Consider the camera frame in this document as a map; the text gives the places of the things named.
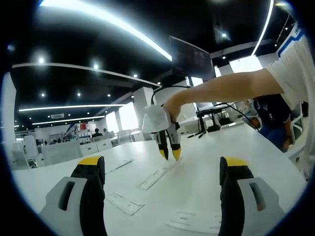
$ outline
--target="hand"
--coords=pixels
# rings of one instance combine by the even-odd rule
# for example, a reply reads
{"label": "hand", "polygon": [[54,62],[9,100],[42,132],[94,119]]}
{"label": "hand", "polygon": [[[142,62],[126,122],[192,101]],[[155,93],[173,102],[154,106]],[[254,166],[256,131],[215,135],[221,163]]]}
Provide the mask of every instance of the hand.
{"label": "hand", "polygon": [[181,112],[181,105],[176,102],[176,99],[171,97],[168,101],[164,103],[163,108],[170,114],[171,121],[176,122],[177,117]]}

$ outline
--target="office room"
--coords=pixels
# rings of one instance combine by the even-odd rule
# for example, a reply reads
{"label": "office room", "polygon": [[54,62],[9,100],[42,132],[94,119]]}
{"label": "office room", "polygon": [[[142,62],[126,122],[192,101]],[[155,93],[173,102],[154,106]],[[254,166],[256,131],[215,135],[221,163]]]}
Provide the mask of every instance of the office room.
{"label": "office room", "polygon": [[289,219],[302,219],[313,181],[315,67],[289,3],[23,4],[1,136],[22,224],[36,225],[25,231],[298,232]]}

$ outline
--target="ceiling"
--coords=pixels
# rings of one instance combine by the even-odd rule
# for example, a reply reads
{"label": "ceiling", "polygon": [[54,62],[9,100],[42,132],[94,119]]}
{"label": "ceiling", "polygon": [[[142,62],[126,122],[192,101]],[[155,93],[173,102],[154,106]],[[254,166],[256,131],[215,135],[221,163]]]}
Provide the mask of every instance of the ceiling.
{"label": "ceiling", "polygon": [[[255,42],[265,24],[269,1],[265,0],[159,0],[152,4],[146,0],[90,0],[90,4],[104,9],[127,22],[170,53],[169,36],[194,44],[210,53],[231,46]],[[171,62],[158,51],[129,32],[81,12],[54,8],[25,8],[28,18],[15,25],[10,39],[14,50],[8,50],[11,65],[38,62],[65,63],[93,67],[121,73],[137,74],[140,79],[162,85],[174,84],[182,78],[159,75],[171,69]],[[256,55],[275,52],[274,46],[288,14],[274,7],[264,39],[271,43],[260,46]],[[277,44],[281,44],[294,23],[289,17]],[[248,56],[253,48],[226,55],[229,60]],[[213,59],[223,66],[228,60]],[[34,129],[33,122],[51,121],[48,115],[65,113],[71,118],[94,116],[102,108],[78,108],[18,112],[30,107],[109,104],[124,94],[148,85],[128,78],[99,71],[52,66],[29,66],[11,69],[17,89],[15,117],[18,130]],[[121,103],[132,101],[128,96]]]}

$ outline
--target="white table surface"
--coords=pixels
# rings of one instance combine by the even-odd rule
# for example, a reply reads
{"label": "white table surface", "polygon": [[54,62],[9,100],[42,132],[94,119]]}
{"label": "white table surface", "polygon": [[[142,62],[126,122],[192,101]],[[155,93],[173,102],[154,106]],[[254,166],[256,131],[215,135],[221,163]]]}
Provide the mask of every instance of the white table surface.
{"label": "white table surface", "polygon": [[[139,204],[145,204],[129,216],[105,200],[104,221],[110,236],[123,235],[200,235],[165,225],[169,213],[221,212],[219,163],[221,156],[237,156],[249,161],[255,177],[265,180],[279,195],[282,209],[288,212],[306,186],[300,172],[268,140],[247,125],[240,125],[204,135],[201,139],[182,138],[181,160],[149,190],[138,188],[150,174],[172,166],[170,154],[165,161],[155,141],[126,143],[93,155],[105,157],[106,166],[117,160],[134,161],[105,177],[105,195],[117,192]],[[35,212],[45,205],[45,196],[64,176],[70,176],[81,160],[14,171],[17,185]]]}

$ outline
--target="black monitor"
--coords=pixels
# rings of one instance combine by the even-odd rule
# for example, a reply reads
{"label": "black monitor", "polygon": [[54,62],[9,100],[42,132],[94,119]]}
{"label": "black monitor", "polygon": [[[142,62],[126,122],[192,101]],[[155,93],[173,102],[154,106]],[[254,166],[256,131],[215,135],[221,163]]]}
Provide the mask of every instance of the black monitor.
{"label": "black monitor", "polygon": [[210,54],[181,39],[170,36],[173,74],[202,78],[215,78]]}

